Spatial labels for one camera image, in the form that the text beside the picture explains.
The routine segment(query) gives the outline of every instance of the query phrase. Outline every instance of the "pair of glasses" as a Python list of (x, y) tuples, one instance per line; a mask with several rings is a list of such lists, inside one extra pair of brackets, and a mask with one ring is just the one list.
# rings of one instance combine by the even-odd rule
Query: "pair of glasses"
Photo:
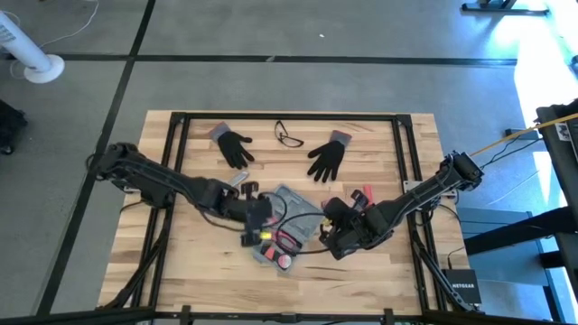
[(303, 140), (289, 136), (285, 125), (281, 121), (275, 123), (275, 137), (280, 143), (289, 148), (299, 148), (305, 143)]

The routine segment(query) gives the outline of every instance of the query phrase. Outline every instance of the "wooden tabletop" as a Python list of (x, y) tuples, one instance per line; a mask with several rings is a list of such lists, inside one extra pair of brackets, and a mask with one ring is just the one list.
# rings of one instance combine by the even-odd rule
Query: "wooden tabletop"
[[(171, 113), (149, 111), (144, 122), (139, 150), (157, 162), (161, 161)], [(429, 178), (438, 170), (443, 158), (434, 116), (412, 114), (412, 119), (422, 172)], [(191, 122), (183, 173), (223, 181), (238, 174), (238, 170), (228, 167), (219, 148), (209, 138), (209, 130), (219, 122)], [(310, 202), (318, 203), (331, 197), (350, 202), (350, 194), (364, 184), (373, 186), (375, 201), (391, 200), (401, 194), (390, 123), (284, 121), (290, 136), (305, 141), (303, 147), (291, 149), (275, 139), (273, 120), (225, 122), (232, 130), (253, 138), (252, 144), (243, 145), (256, 158), (247, 169), (250, 172), (248, 181), (258, 181), (260, 190), (273, 190), (282, 183)], [(326, 184), (315, 183), (306, 175), (313, 162), (307, 158), (307, 153), (325, 144), (332, 130), (341, 130), (353, 137), (338, 179)], [(170, 166), (174, 166), (179, 129), (176, 134)], [(402, 132), (402, 138), (407, 169), (412, 177), (405, 132)], [(138, 200), (138, 196), (128, 195), (126, 204)], [(444, 200), (443, 203), (455, 209), (452, 202)], [(149, 211), (148, 207), (140, 205), (122, 213), (99, 304), (110, 301), (137, 268)], [(232, 227), (241, 226), (217, 221)], [(459, 221), (450, 212), (437, 209), (432, 227), (438, 258), (441, 266), (446, 267), (447, 255), (463, 247)], [(314, 237), (305, 249), (320, 248), (323, 248), (322, 244)], [(452, 254), (452, 264), (468, 267), (465, 250)], [(430, 306), (435, 307), (432, 277), (425, 267), (424, 272)], [(149, 272), (145, 297), (150, 292), (151, 277), (152, 272)], [(334, 260), (330, 253), (302, 255), (295, 261), (290, 274), (280, 275), (273, 267), (258, 263), (250, 249), (242, 248), (238, 233), (207, 224), (193, 206), (178, 196), (158, 310), (179, 311), (184, 304), (189, 304), (193, 311), (381, 314), (384, 308), (392, 308), (396, 315), (417, 315), (421, 311), (415, 287), (405, 222), (396, 228), (391, 239), (372, 250), (359, 250), (340, 261)]]

